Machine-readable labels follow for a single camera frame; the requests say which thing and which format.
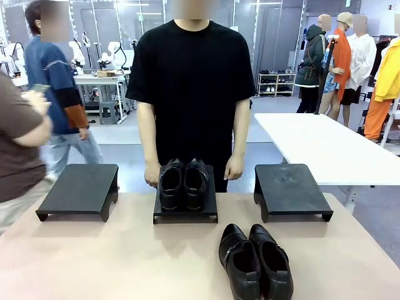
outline short sleeve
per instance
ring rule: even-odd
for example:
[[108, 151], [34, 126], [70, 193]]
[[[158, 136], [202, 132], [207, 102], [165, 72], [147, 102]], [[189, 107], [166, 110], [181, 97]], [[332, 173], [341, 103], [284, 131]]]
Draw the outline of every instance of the short sleeve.
[[0, 131], [3, 134], [10, 139], [20, 138], [42, 123], [43, 117], [3, 74], [0, 74], [0, 91]]
[[64, 53], [56, 45], [52, 45], [46, 51], [43, 58], [43, 70], [48, 76], [52, 89], [67, 89], [75, 86], [71, 66]]
[[237, 42], [237, 59], [234, 61], [233, 82], [231, 97], [234, 102], [246, 100], [256, 94], [254, 86], [253, 70], [251, 68], [249, 47], [241, 35]]
[[152, 51], [154, 49], [151, 47], [150, 40], [145, 34], [138, 42], [135, 50], [126, 97], [154, 105], [155, 97], [152, 97], [151, 92], [151, 89], [154, 88], [151, 79], [154, 73]]

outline beige cap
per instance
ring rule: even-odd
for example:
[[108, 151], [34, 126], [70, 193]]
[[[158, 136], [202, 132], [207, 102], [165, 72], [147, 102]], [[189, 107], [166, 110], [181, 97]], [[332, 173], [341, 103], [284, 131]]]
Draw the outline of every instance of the beige cap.
[[353, 27], [353, 15], [350, 12], [342, 12], [337, 16], [337, 21], [346, 23], [350, 28]]

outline orange pants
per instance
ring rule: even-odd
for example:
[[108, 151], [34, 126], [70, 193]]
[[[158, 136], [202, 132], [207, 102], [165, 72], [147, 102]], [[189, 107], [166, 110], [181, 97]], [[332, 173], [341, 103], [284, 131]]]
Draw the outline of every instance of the orange pants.
[[377, 139], [381, 135], [383, 122], [388, 115], [392, 101], [393, 99], [387, 99], [382, 102], [375, 101], [374, 90], [365, 120], [364, 134], [367, 139]]

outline black leather shoe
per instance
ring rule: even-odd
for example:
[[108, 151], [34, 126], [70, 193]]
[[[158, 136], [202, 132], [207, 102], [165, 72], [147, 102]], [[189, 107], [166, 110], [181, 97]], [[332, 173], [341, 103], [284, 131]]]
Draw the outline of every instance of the black leather shoe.
[[227, 272], [235, 300], [259, 300], [261, 267], [253, 244], [235, 224], [226, 226], [219, 261]]
[[160, 176], [160, 203], [165, 211], [175, 211], [182, 202], [183, 171], [183, 163], [172, 159]]
[[193, 159], [185, 169], [184, 191], [186, 193], [186, 208], [190, 211], [200, 211], [203, 208], [209, 184], [209, 174], [202, 160]]
[[256, 248], [261, 264], [261, 292], [264, 299], [290, 300], [293, 295], [293, 279], [289, 258], [270, 233], [261, 225], [254, 224], [249, 239]]

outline black display stand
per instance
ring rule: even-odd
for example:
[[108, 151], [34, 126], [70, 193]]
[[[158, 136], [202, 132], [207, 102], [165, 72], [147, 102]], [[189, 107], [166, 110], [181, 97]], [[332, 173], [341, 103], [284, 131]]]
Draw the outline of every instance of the black display stand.
[[265, 223], [270, 215], [315, 215], [329, 222], [333, 211], [305, 164], [258, 164], [254, 201]]
[[154, 213], [152, 223], [218, 223], [217, 199], [215, 195], [214, 171], [212, 166], [206, 166], [209, 173], [209, 185], [204, 198], [202, 211], [163, 211], [160, 203], [160, 191], [157, 189], [156, 203], [154, 204]]
[[49, 214], [98, 214], [104, 222], [118, 199], [116, 164], [69, 164], [36, 211], [40, 221]]

